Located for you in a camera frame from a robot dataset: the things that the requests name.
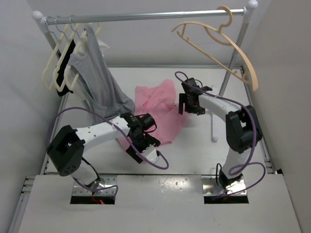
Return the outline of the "pink t-shirt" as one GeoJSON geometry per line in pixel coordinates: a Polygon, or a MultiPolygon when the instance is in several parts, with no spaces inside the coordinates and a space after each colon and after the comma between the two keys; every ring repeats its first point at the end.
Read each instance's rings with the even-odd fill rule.
{"type": "Polygon", "coordinates": [[[171,144],[188,120],[187,113],[178,113],[176,98],[175,85],[170,79],[152,88],[136,87],[134,115],[149,113],[153,117],[157,128],[152,127],[150,135],[159,140],[162,146],[171,144]]]}

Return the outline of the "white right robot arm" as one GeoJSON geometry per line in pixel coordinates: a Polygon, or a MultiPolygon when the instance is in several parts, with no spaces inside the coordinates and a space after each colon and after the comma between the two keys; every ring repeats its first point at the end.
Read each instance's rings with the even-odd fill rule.
{"type": "Polygon", "coordinates": [[[242,106],[236,101],[208,94],[212,89],[199,87],[194,78],[184,80],[182,87],[179,114],[202,115],[208,110],[225,122],[229,151],[216,182],[226,188],[241,179],[242,171],[250,164],[255,147],[262,139],[256,111],[251,105],[242,106]]]}

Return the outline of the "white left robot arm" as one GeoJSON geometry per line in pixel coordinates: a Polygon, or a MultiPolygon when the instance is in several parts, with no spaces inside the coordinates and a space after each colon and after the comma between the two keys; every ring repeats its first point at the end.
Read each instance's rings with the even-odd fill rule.
{"type": "Polygon", "coordinates": [[[64,126],[47,148],[47,154],[60,176],[71,176],[81,184],[91,187],[100,180],[96,169],[83,154],[92,147],[123,135],[132,145],[126,152],[139,164],[148,161],[156,164],[160,142],[146,131],[156,123],[150,114],[135,116],[121,114],[112,120],[84,128],[64,126]]]}

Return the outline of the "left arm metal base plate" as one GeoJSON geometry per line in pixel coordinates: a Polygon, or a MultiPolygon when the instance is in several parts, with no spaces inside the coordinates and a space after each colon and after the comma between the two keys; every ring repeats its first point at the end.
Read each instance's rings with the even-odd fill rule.
{"type": "Polygon", "coordinates": [[[117,177],[103,175],[100,178],[99,181],[96,181],[95,184],[88,188],[80,186],[75,181],[72,196],[91,197],[94,194],[95,197],[115,197],[118,192],[117,177]]]}

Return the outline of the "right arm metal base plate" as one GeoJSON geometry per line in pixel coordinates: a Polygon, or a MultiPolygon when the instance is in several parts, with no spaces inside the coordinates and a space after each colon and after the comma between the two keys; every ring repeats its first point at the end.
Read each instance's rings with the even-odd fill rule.
{"type": "Polygon", "coordinates": [[[216,178],[212,176],[202,176],[202,187],[203,194],[205,197],[213,197],[220,195],[230,195],[230,196],[247,196],[247,191],[245,190],[246,185],[244,178],[234,181],[223,189],[221,186],[216,184],[216,178]]]}

